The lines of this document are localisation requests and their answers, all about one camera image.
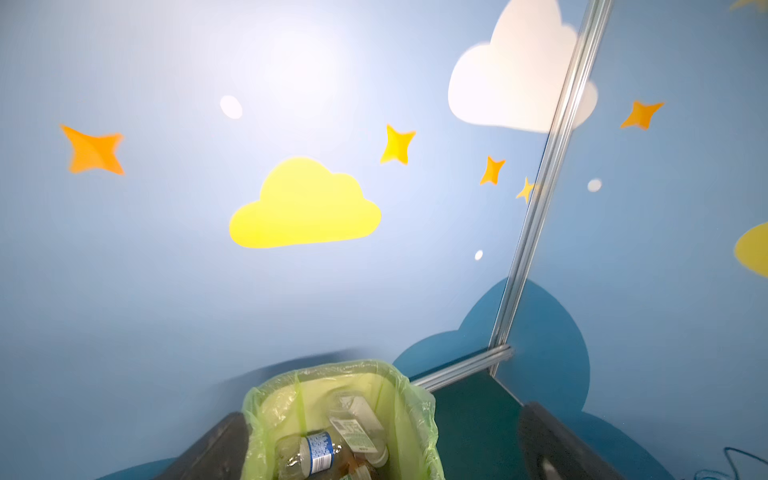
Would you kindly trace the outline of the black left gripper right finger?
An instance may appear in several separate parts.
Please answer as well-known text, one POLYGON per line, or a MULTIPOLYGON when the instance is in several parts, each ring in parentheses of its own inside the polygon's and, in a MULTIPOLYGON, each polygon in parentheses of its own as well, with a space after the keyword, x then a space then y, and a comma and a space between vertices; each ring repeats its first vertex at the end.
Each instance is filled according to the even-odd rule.
POLYGON ((520 411, 518 441, 530 479, 624 479, 537 402, 525 404, 520 411))

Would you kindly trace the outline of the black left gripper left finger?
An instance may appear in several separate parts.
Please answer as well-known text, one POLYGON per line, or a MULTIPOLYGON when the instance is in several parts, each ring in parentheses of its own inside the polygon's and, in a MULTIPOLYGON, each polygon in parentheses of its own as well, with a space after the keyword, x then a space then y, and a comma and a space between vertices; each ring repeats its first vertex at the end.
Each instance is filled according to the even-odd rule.
POLYGON ((157 480, 240 480, 248 451, 249 427, 232 412, 200 437, 157 480))

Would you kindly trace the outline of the clear bottle blue label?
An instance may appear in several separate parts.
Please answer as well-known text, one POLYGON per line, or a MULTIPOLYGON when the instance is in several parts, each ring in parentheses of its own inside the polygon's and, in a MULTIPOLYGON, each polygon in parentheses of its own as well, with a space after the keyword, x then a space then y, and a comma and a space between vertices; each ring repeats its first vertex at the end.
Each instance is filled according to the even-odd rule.
POLYGON ((329 430, 289 435, 276 444, 277 479, 339 479, 344 445, 329 430))

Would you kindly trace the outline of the clear bottle green cap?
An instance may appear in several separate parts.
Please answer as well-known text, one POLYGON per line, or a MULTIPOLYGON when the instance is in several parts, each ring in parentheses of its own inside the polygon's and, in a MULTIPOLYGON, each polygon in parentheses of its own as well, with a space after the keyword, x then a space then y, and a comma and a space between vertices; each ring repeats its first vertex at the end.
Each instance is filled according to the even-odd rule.
POLYGON ((387 431, 361 393, 340 391, 332 394, 327 417, 354 454, 376 468, 388 463, 387 431))

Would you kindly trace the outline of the green bin liner bag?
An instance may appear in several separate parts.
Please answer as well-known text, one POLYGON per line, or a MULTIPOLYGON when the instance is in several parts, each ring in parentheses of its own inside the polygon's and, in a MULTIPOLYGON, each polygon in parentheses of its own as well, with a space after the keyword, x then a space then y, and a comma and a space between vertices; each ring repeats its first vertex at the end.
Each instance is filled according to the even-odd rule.
POLYGON ((436 400, 360 360, 278 375, 245 396, 244 479, 441 479, 436 400))

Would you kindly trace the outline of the aluminium frame rail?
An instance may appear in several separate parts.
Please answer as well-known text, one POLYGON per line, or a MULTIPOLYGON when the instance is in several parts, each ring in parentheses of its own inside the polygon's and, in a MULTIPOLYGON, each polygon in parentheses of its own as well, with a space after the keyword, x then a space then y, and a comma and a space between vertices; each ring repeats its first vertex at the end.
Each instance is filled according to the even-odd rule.
POLYGON ((453 362, 432 373, 412 379, 411 383, 429 392, 434 392, 481 371, 495 371, 499 364, 510 360, 513 356, 514 349, 508 344, 493 347, 471 355, 464 360, 453 362))

